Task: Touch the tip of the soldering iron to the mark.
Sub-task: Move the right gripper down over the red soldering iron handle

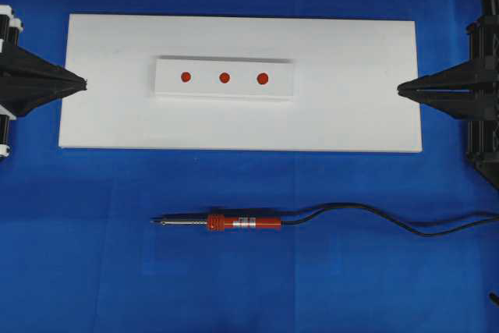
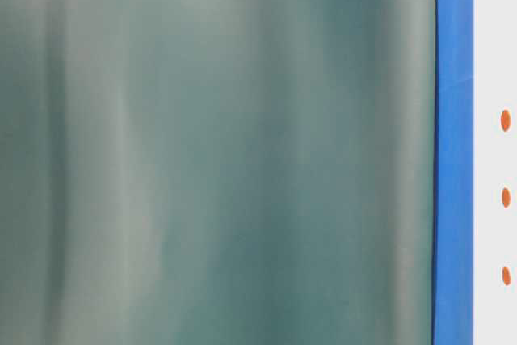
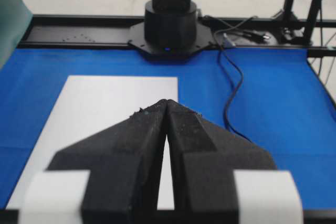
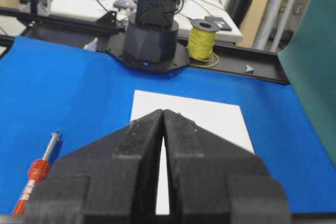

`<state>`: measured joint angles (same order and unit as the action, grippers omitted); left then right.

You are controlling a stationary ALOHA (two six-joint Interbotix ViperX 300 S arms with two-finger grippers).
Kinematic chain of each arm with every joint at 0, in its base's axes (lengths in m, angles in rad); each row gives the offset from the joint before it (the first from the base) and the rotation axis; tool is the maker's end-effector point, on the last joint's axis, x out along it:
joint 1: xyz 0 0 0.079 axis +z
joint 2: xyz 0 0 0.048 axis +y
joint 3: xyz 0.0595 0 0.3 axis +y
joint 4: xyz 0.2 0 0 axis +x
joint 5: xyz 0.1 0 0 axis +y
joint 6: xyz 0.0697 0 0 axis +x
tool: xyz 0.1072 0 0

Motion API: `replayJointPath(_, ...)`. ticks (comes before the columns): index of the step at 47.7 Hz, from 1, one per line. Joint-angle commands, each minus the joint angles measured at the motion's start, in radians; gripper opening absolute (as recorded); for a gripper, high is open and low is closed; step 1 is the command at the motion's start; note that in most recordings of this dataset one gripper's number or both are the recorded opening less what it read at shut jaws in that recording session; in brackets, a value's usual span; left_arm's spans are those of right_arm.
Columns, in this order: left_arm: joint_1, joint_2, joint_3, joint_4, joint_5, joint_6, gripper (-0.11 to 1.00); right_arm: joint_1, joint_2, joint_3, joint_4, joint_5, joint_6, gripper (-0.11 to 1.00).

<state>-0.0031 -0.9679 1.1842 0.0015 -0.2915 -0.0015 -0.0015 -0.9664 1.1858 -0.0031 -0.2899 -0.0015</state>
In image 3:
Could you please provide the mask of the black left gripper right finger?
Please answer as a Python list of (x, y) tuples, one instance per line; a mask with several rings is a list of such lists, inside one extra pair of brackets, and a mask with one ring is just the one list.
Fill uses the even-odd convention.
[(238, 223), (233, 171), (276, 170), (272, 156), (173, 100), (166, 118), (175, 210), (183, 222)]

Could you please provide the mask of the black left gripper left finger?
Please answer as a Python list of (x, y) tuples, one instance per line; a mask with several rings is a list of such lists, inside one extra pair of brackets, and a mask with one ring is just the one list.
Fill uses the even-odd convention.
[(56, 152), (48, 170), (89, 170), (84, 223), (138, 223), (157, 209), (167, 101)]

